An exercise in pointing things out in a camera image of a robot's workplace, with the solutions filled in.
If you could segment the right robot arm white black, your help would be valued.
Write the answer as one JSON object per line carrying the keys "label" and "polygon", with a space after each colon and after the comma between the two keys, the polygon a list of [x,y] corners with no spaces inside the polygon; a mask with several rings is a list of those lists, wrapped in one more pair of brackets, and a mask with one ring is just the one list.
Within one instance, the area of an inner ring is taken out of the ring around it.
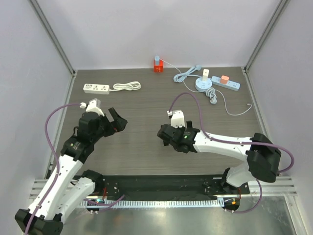
{"label": "right robot arm white black", "polygon": [[225,193],[233,193],[242,184],[253,180],[276,181],[281,152],[263,134],[256,133],[251,138],[212,135],[194,128],[189,121],[186,127],[163,124],[157,136],[165,146],[171,145],[177,152],[214,153],[242,161],[223,173],[220,184]]}

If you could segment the blue long power strip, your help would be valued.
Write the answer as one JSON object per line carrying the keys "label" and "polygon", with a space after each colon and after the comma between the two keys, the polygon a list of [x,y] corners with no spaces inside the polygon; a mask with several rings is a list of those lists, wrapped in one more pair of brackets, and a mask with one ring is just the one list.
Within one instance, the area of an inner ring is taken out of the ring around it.
{"label": "blue long power strip", "polygon": [[240,88],[240,83],[230,81],[229,77],[224,75],[222,77],[212,76],[211,81],[212,84],[214,85],[227,88],[233,91],[238,91]]}

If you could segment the round blue power socket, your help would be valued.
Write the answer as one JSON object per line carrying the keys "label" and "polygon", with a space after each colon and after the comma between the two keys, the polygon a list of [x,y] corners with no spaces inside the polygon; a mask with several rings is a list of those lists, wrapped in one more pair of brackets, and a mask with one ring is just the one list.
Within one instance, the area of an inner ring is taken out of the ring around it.
{"label": "round blue power socket", "polygon": [[212,87],[212,81],[210,79],[203,81],[201,78],[197,78],[195,81],[195,88],[199,92],[205,92],[211,87]]}

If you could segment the white charger plug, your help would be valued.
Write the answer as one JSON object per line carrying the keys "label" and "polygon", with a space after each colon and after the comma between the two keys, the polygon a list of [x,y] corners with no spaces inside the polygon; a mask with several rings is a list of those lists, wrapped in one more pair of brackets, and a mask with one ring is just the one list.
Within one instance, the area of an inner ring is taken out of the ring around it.
{"label": "white charger plug", "polygon": [[209,69],[204,69],[202,73],[202,82],[206,82],[209,76]]}

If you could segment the pink charger plug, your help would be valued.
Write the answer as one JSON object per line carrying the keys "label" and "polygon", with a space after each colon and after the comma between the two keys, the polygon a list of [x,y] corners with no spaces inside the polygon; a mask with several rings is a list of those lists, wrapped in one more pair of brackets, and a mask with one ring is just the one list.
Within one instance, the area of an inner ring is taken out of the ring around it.
{"label": "pink charger plug", "polygon": [[228,81],[229,81],[229,77],[228,76],[225,76],[225,75],[221,76],[221,79],[220,79],[220,83],[221,84],[226,85],[228,83]]}

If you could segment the light blue charger plug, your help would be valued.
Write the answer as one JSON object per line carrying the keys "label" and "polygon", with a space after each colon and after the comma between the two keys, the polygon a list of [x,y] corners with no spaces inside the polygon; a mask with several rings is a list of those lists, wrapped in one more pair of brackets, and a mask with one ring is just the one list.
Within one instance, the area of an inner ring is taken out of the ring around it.
{"label": "light blue charger plug", "polygon": [[154,63],[156,66],[160,64],[160,57],[158,55],[155,56]]}

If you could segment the red cube socket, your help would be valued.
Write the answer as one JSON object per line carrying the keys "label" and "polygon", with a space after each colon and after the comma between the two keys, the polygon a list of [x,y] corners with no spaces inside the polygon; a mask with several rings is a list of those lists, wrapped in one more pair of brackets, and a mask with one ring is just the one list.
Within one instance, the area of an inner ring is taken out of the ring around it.
{"label": "red cube socket", "polygon": [[162,73],[163,72],[163,61],[162,60],[154,60],[154,72]]}

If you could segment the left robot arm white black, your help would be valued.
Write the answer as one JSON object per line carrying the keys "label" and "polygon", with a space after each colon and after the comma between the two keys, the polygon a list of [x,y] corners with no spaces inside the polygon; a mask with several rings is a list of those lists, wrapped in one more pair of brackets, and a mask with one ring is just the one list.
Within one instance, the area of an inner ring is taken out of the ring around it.
{"label": "left robot arm white black", "polygon": [[27,209],[19,209],[15,220],[26,235],[59,235],[76,207],[90,194],[103,192],[103,175],[87,170],[77,184],[67,190],[71,180],[94,151],[102,138],[121,132],[127,125],[114,108],[109,109],[113,120],[95,102],[78,103],[84,109],[73,135],[64,143],[61,154],[52,150],[56,166],[45,186]]}

